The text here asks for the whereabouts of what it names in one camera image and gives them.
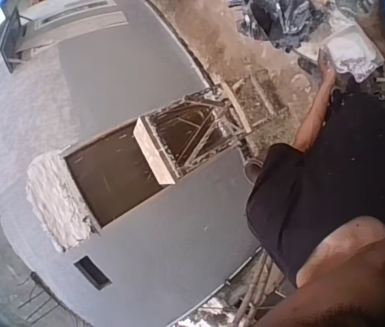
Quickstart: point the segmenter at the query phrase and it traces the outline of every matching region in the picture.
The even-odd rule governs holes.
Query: sandy soil
[[[316,90],[313,79],[302,71],[295,54],[274,49],[268,42],[244,37],[236,30],[240,13],[227,8],[225,0],[151,0],[170,21],[215,82],[235,82],[253,71],[266,69],[260,78],[265,91],[278,99],[279,110],[289,114],[276,118],[248,137],[253,152],[274,142],[291,142],[309,109]],[[267,114],[264,106],[263,115]]]

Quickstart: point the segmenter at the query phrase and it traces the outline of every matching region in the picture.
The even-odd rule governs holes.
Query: building
[[[0,34],[4,235],[29,270],[88,323],[170,324],[216,290],[258,246],[245,220],[250,186],[238,151],[226,151],[179,183],[158,189],[65,252],[55,249],[33,212],[27,170],[36,157],[80,149],[206,88],[206,80],[144,1],[45,0],[20,15],[31,19],[21,18],[20,35],[6,28],[11,19],[1,27],[10,34]],[[85,274],[86,257],[108,282],[97,284]]]

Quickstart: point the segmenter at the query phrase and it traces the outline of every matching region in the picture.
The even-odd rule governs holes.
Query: hair
[[[340,306],[303,321],[293,327],[385,327],[385,319],[373,318],[365,310],[355,305]]]

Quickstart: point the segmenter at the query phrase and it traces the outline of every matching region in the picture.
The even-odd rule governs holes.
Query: man
[[[383,4],[359,25],[385,58]],[[319,66],[294,143],[270,147],[247,204],[251,231],[298,287],[257,326],[385,326],[385,100],[345,94],[329,108],[336,73],[324,54]]]

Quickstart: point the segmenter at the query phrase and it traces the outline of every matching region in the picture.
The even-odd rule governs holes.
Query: hand
[[[336,69],[331,63],[328,53],[323,49],[320,49],[318,56],[318,67],[321,71],[322,82],[334,85],[336,81]]]
[[[356,18],[367,37],[374,44],[385,41],[385,7],[384,0],[373,0],[373,5],[368,14]]]

